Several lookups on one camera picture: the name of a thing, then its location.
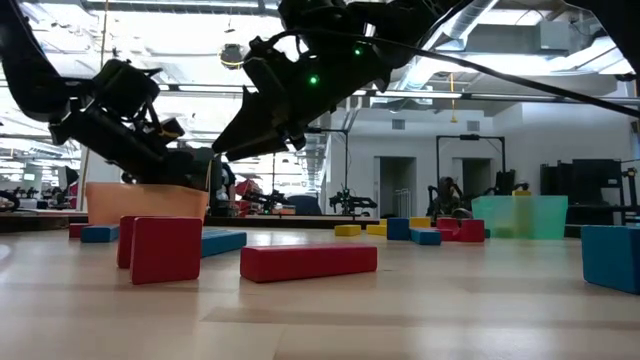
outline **metal frame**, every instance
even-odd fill
[[[476,134],[468,135],[437,135],[436,136],[436,181],[440,181],[440,139],[459,139],[461,141],[479,141],[480,139],[499,140],[502,145],[502,172],[507,172],[507,156],[505,154],[505,138],[504,136],[481,136]]]

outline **table surface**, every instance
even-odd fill
[[[328,230],[249,230],[253,245],[364,242],[375,273],[273,284],[239,252],[198,281],[134,287],[117,244],[0,234],[0,357],[12,359],[638,359],[640,297],[584,283],[580,242],[441,247]]]

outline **green led light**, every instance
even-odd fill
[[[315,86],[318,85],[319,82],[320,78],[318,77],[318,75],[311,75],[311,77],[309,78],[309,85]]]

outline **blue block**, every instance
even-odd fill
[[[409,230],[409,219],[390,218],[387,219],[387,240],[411,240]]]
[[[418,245],[436,245],[442,244],[440,232],[428,229],[411,229],[411,240]]]
[[[640,294],[640,229],[584,226],[582,266],[587,282]]]
[[[226,230],[207,230],[202,233],[202,257],[241,249],[247,245],[247,233]]]
[[[107,243],[118,239],[120,226],[87,226],[82,229],[80,242],[83,243]]]

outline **yellow block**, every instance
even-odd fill
[[[431,218],[412,217],[409,219],[409,227],[427,229],[431,227]]]
[[[336,236],[357,236],[362,228],[360,225],[337,225],[334,230]]]
[[[386,225],[367,225],[367,234],[387,236]]]

